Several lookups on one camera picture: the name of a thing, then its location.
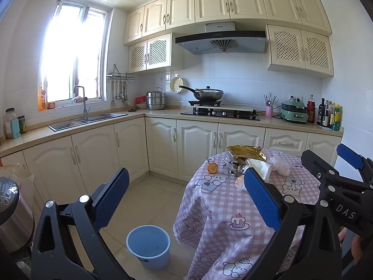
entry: faucet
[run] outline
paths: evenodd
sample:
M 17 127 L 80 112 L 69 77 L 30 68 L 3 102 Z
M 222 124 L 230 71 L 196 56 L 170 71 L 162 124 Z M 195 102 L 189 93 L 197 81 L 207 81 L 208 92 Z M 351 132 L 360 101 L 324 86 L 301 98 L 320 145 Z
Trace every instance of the faucet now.
M 77 88 L 79 88 L 79 87 L 81 87 L 82 89 L 83 89 L 83 105 L 84 105 L 84 109 L 83 109 L 83 118 L 85 119 L 85 120 L 88 120 L 88 112 L 89 112 L 89 110 L 87 111 L 87 107 L 86 107 L 86 105 L 85 105 L 85 102 L 88 100 L 88 98 L 85 96 L 85 89 L 84 89 L 84 86 L 80 86 L 80 85 L 75 85 L 74 86 L 74 89 L 72 90 L 72 92 L 75 92 L 75 90 L 77 89 Z M 74 99 L 72 99 L 73 100 L 73 102 L 79 102 L 79 101 L 77 101 L 77 99 L 80 99 L 80 98 L 77 98 L 77 96 L 74 98 Z

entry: tablecloth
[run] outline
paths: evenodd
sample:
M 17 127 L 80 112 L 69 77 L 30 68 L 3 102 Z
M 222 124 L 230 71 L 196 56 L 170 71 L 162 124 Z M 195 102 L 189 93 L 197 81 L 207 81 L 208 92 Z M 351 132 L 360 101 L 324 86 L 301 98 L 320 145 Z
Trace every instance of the tablecloth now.
M 301 159 L 281 151 L 264 150 L 267 156 L 279 155 L 290 165 L 290 175 L 272 171 L 269 183 L 300 203 L 315 204 L 320 184 Z M 222 172 L 226 153 L 207 159 L 186 186 L 173 230 L 176 239 L 196 249 L 185 280 L 241 279 L 256 262 L 274 230 L 265 225 L 246 190 L 234 183 L 237 177 Z M 218 173 L 207 172 L 209 161 L 218 164 Z M 303 233 L 299 226 L 279 271 L 290 266 Z

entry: wok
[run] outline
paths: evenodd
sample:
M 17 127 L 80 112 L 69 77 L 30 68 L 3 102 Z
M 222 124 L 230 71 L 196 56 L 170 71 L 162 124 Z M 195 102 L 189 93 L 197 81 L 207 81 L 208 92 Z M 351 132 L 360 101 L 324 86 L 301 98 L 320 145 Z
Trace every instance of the wok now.
M 190 88 L 183 85 L 179 85 L 180 88 L 185 88 L 189 91 L 191 91 L 194 94 L 194 97 L 197 100 L 200 101 L 219 101 L 221 97 L 223 96 L 224 92 L 220 89 L 213 89 L 209 86 L 206 86 L 206 88 Z

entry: countertop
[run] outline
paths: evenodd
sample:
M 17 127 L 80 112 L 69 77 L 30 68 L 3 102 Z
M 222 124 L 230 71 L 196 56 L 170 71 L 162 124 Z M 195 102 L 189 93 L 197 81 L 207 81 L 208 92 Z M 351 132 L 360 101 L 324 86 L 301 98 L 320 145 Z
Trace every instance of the countertop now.
M 92 128 L 102 127 L 105 125 L 110 125 L 126 120 L 143 118 L 143 117 L 154 117 L 154 118 L 171 118 L 171 119 L 181 119 L 181 120 L 196 120 L 205 122 L 215 122 L 215 123 L 226 123 L 226 124 L 237 124 L 237 125 L 248 125 L 248 126 L 259 126 L 266 128 L 277 128 L 292 131 L 302 131 L 307 133 L 320 133 L 324 135 L 338 136 L 342 137 L 343 128 L 340 131 L 333 131 L 329 128 L 323 128 L 316 124 L 306 123 L 297 124 L 290 123 L 282 119 L 267 118 L 265 116 L 260 117 L 260 121 L 252 120 L 238 120 L 238 119 L 227 119 L 227 118 L 211 118 L 205 116 L 193 116 L 193 115 L 181 115 L 180 113 L 185 112 L 185 109 L 163 109 L 163 110 L 139 110 L 137 112 L 128 112 L 125 109 L 123 111 L 116 111 L 116 113 L 128 113 L 128 116 L 106 119 L 94 123 L 88 123 L 73 128 L 67 128 L 62 131 L 52 131 L 48 126 L 41 128 L 36 128 L 26 133 L 22 134 L 19 138 L 9 139 L 2 142 L 0 145 L 0 157 L 7 156 L 9 154 L 15 153 L 16 151 L 23 150 L 25 148 L 58 139 L 61 137 L 69 136 L 74 133 L 80 133 Z

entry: blue gripper pad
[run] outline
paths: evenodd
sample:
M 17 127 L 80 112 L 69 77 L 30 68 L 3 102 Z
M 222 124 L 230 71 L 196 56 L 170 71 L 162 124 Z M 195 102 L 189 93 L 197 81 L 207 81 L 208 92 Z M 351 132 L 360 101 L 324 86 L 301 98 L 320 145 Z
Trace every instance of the blue gripper pad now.
M 281 225 L 279 206 L 264 187 L 263 179 L 249 168 L 244 183 L 266 225 L 277 231 Z
M 92 224 L 98 233 L 100 228 L 106 227 L 113 216 L 124 193 L 128 189 L 129 174 L 125 168 L 121 168 L 105 185 L 92 204 L 94 211 L 94 222 Z
M 361 157 L 344 144 L 337 146 L 337 154 L 355 169 L 363 169 Z

